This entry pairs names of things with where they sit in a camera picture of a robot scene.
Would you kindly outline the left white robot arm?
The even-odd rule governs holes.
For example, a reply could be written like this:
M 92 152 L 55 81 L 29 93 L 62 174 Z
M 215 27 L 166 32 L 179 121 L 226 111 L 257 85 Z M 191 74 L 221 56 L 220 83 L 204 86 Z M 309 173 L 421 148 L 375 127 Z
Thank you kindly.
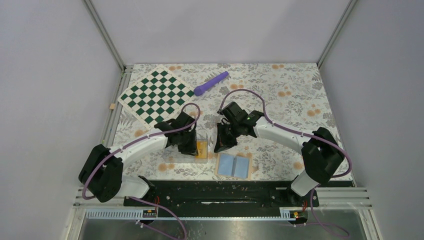
M 78 180 L 92 193 L 91 198 L 105 203 L 114 197 L 136 197 L 144 206 L 155 200 L 153 185 L 145 178 L 130 177 L 124 170 L 142 157 L 176 146 L 183 155 L 195 156 L 196 120 L 181 112 L 176 118 L 157 123 L 150 131 L 118 147 L 96 145 L 82 167 Z

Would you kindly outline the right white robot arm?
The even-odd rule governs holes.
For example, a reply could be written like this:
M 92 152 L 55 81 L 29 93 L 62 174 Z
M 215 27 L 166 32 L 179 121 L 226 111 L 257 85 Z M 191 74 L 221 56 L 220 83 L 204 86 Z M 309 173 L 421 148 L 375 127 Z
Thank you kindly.
M 234 101 L 218 114 L 223 118 L 217 123 L 215 153 L 236 146 L 240 136 L 251 136 L 281 144 L 301 155 L 304 170 L 290 183 L 286 193 L 287 201 L 293 206 L 301 205 L 314 187 L 327 183 L 345 159 L 332 134 L 324 127 L 302 133 L 270 122 L 260 111 L 247 113 Z

